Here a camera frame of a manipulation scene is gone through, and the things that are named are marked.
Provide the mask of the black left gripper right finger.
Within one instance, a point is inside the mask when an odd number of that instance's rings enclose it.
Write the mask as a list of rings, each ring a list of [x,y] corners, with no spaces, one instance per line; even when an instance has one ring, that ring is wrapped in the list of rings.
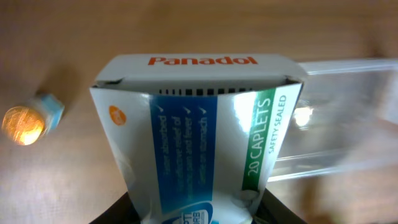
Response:
[[[261,203],[253,216],[253,224],[307,224],[265,189]]]

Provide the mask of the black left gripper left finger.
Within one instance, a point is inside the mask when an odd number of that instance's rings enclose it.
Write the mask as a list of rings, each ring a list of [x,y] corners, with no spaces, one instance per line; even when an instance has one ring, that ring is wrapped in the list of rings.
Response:
[[[140,224],[140,218],[126,192],[90,224]]]

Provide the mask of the white blue Panadol box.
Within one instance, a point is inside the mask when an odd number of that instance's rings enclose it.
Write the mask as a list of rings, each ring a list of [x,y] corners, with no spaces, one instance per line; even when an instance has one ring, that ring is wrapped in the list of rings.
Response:
[[[252,223],[305,70],[279,55],[114,58],[90,88],[141,223]]]

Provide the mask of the small jar gold lid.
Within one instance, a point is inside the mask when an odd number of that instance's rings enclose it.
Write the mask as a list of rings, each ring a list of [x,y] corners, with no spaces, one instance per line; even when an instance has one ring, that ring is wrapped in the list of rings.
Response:
[[[9,109],[1,129],[14,143],[27,146],[57,128],[65,105],[52,94],[39,94]]]

